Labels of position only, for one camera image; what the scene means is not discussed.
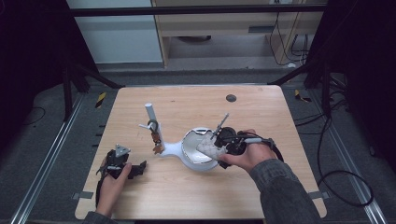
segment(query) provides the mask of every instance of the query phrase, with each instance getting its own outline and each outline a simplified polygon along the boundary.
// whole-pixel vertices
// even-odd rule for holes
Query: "small round object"
[[[236,101],[236,96],[233,95],[233,94],[228,94],[228,95],[225,97],[225,99],[226,99],[228,102],[232,103],[232,102],[235,102],[235,101]]]
[[[212,158],[197,150],[198,145],[202,142],[205,136],[205,134],[202,134],[203,130],[212,132],[207,128],[194,129],[189,131],[182,141],[181,149],[183,150],[183,154],[192,163],[202,164],[212,161]]]

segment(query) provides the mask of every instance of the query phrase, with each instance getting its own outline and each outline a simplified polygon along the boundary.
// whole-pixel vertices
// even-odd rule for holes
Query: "black device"
[[[98,185],[96,187],[96,206],[99,203],[100,189],[102,187],[103,180],[107,175],[111,175],[115,179],[120,176],[122,169],[125,166],[125,163],[128,161],[128,153],[130,151],[131,149],[129,148],[116,145],[116,149],[111,149],[107,153],[105,164],[101,166],[96,172],[96,174],[98,174],[99,172],[101,173],[101,178],[98,181]],[[131,172],[128,174],[128,179],[133,179],[137,175],[142,175],[146,168],[146,165],[147,161],[143,161],[142,163],[140,163],[140,165],[133,165]]]
[[[255,133],[246,133],[246,132],[236,132],[231,127],[224,127],[220,128],[219,131],[216,133],[216,147],[226,147],[227,154],[231,155],[242,155],[248,143],[264,143],[267,145],[271,150],[273,150],[280,161],[283,161],[282,154],[280,153],[279,149],[276,147],[272,138],[266,139],[258,136]],[[227,169],[227,167],[231,166],[231,164],[225,161],[219,161],[219,165]]]

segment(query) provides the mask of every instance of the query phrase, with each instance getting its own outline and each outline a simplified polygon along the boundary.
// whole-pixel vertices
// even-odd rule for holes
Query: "white cylinder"
[[[154,108],[152,107],[152,103],[145,104],[145,107],[148,111],[148,118],[157,120],[157,118],[155,117]]]

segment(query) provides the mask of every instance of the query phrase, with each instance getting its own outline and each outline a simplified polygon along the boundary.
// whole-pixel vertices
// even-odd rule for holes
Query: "black metal pole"
[[[67,14],[73,17],[97,16],[141,16],[175,14],[220,14],[258,12],[314,12],[324,11],[326,4],[289,5],[230,5],[195,7],[116,7],[116,8],[72,8],[65,11],[44,11],[51,14]]]

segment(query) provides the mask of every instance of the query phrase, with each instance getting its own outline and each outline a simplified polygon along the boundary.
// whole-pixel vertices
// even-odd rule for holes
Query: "floor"
[[[299,38],[294,49],[301,49],[302,45],[303,39]],[[169,56],[170,61],[165,68],[143,68],[124,73],[104,72],[103,75],[128,86],[265,84],[283,77],[293,66],[302,63],[300,57],[290,54],[295,62],[278,65],[272,57],[265,36],[260,35],[212,36],[208,41],[203,41],[201,37],[174,38]],[[319,103],[316,102],[320,91],[306,90],[302,85],[303,80],[304,75],[301,75],[282,86],[296,124],[310,120],[308,116],[320,114]],[[77,201],[72,199],[72,195],[82,190],[86,178],[84,174],[91,168],[95,150],[104,130],[103,125],[106,124],[117,95],[117,90],[111,90],[91,78],[89,81],[92,85],[90,92],[82,96],[83,103],[76,121],[62,143],[42,189],[34,197],[35,205],[27,211],[29,223],[80,222],[74,217],[73,211],[76,209]],[[303,98],[309,98],[312,102],[309,103],[308,99],[296,99],[295,90],[299,90]],[[98,95],[103,91],[106,92],[106,99],[102,107],[96,109],[94,105]],[[73,93],[75,100],[80,97],[75,90]],[[335,94],[332,104],[343,99],[342,94]],[[328,215],[323,220],[326,223],[396,223],[396,199],[393,197],[396,175],[383,159],[370,156],[369,146],[361,133],[360,125],[347,110],[348,104],[341,104],[332,112],[333,126],[322,140],[321,167],[324,172],[329,172],[334,169],[346,169],[350,164],[344,162],[342,157],[345,154],[337,149],[339,144],[334,143],[334,135],[338,134],[343,140],[347,155],[350,155],[353,164],[374,189],[375,204],[386,221],[370,219],[367,215],[370,208],[343,203],[328,188],[320,186],[321,191],[330,194],[330,198],[325,200]],[[2,159],[0,164],[0,223],[9,222],[35,181],[35,175],[40,171],[51,144],[62,128],[63,114],[62,86],[43,91],[35,98],[35,108],[26,119],[26,125],[9,146],[11,153],[7,160]],[[317,119],[297,127],[317,180],[319,175],[316,158],[323,123],[323,119]],[[346,175],[332,176],[328,179],[336,192],[341,192],[349,200],[358,202],[356,192],[359,191],[360,184],[353,184],[354,181]]]

